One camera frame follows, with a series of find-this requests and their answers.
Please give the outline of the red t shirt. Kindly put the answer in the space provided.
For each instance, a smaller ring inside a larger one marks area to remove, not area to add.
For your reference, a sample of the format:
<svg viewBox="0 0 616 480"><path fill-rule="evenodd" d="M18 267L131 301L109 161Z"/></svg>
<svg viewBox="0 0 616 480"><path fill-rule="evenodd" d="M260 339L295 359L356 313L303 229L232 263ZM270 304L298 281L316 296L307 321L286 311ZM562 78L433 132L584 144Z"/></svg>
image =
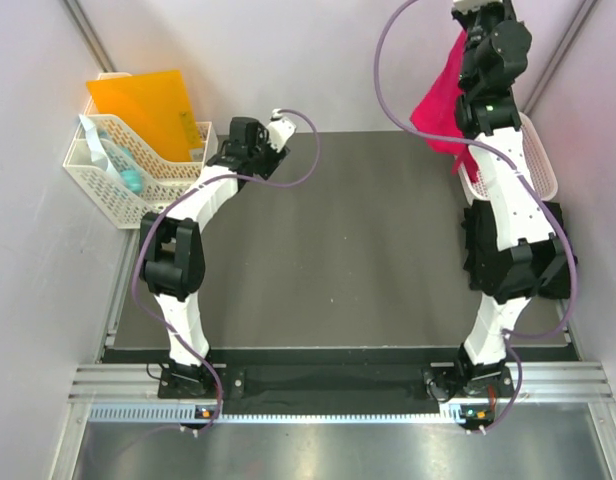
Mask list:
<svg viewBox="0 0 616 480"><path fill-rule="evenodd" d="M450 50L442 72L413 110L410 121L416 129L433 135L457 138L463 136L456 124L455 104L461 94L458 83L466 39L467 34L461 31ZM463 166L469 181L477 182L478 165L467 145L441 140L427 140L427 144L433 151L452 155L455 158L452 167L453 174L456 174Z"/></svg>

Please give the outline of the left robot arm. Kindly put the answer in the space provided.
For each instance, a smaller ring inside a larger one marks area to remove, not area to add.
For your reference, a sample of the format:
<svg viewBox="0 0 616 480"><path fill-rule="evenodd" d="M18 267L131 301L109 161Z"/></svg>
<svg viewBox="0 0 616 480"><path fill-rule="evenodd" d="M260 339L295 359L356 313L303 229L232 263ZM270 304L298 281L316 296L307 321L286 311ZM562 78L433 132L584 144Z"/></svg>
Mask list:
<svg viewBox="0 0 616 480"><path fill-rule="evenodd" d="M275 110L266 125L234 117L229 137L200 170L181 203L159 220L144 215L140 241L146 248L139 270L167 323L170 351L162 371L160 398L194 399L215 392L215 374L202 361L210 352L199 310L198 292L206 272L201 233L249 177L267 180L288 154L295 124Z"/></svg>

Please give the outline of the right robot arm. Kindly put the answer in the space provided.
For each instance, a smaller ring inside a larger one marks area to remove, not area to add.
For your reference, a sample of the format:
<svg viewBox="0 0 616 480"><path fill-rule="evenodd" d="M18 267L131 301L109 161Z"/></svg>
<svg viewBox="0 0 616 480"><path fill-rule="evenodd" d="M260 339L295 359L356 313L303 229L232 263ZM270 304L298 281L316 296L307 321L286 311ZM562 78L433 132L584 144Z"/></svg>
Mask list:
<svg viewBox="0 0 616 480"><path fill-rule="evenodd" d="M513 94L532 36L509 1L456 1L452 16L466 34L455 118L488 198L465 209L462 224L464 268L482 294L476 320L436 385L475 396L501 379L508 332L531 299L563 277L571 256L557 209L534 190Z"/></svg>

